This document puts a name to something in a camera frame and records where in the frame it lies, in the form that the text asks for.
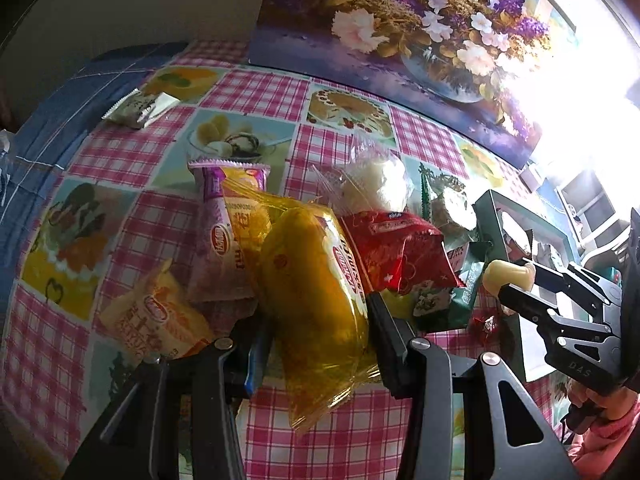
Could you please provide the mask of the person's right hand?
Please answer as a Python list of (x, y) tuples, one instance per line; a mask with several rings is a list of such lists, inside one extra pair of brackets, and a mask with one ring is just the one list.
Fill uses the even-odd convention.
[(574, 434), (584, 434), (595, 422), (614, 422), (622, 419), (638, 402), (638, 393), (626, 387), (620, 387), (608, 396), (587, 388), (571, 379), (568, 383), (570, 411), (566, 423)]

